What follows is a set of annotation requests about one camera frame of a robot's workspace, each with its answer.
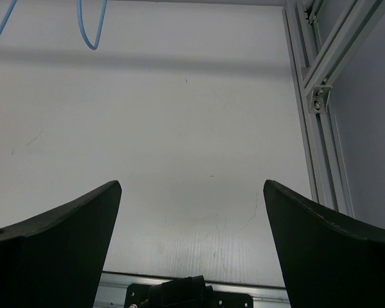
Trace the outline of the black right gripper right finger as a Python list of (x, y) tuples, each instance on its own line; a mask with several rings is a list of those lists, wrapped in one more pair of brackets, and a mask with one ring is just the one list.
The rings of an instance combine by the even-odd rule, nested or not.
[(292, 307), (385, 307), (385, 229), (273, 180), (263, 193)]

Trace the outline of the blue wire hanger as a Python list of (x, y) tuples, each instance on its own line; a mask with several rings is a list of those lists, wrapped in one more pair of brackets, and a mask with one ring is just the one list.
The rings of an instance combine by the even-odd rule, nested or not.
[(99, 15), (97, 22), (88, 22), (86, 21), (86, 16), (84, 12), (84, 1), (76, 1), (76, 15), (78, 21), (78, 28), (80, 31), (81, 38), (85, 45), (92, 51), (98, 49), (101, 35), (103, 31), (105, 16), (107, 12), (108, 1), (102, 1), (102, 4), (99, 7)]
[(6, 10), (6, 12), (5, 12), (1, 22), (0, 22), (0, 37), (1, 37), (2, 33), (3, 33), (4, 28), (7, 25), (7, 22), (8, 22), (11, 14), (13, 12), (13, 9), (15, 8), (16, 3), (17, 3), (17, 0), (11, 0), (11, 2), (9, 4), (9, 6), (8, 6), (8, 8), (7, 8), (7, 10)]

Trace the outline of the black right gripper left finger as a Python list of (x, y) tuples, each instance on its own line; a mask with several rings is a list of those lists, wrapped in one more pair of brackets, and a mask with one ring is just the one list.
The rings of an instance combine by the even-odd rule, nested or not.
[(0, 228), (0, 307), (92, 307), (120, 200), (114, 180)]

